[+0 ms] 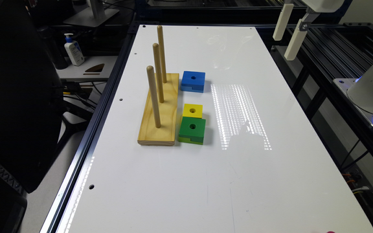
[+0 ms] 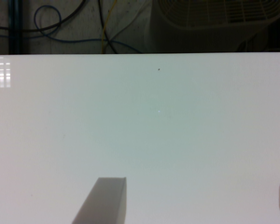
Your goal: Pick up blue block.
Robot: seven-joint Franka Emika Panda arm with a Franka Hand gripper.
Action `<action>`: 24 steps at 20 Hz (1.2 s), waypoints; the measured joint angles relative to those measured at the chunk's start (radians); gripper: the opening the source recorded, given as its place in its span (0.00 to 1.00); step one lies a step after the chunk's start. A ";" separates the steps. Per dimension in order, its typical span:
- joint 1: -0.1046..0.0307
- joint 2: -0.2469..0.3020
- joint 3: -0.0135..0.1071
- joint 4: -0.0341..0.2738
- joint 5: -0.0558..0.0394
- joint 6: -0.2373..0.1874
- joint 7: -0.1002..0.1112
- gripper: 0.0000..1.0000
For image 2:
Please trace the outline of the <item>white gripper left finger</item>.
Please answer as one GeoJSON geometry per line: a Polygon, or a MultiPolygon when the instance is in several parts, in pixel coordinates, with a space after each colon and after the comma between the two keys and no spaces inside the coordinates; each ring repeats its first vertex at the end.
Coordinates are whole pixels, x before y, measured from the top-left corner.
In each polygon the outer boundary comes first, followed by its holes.
{"type": "Polygon", "coordinates": [[[125,224],[127,179],[100,177],[72,224],[125,224]]]}

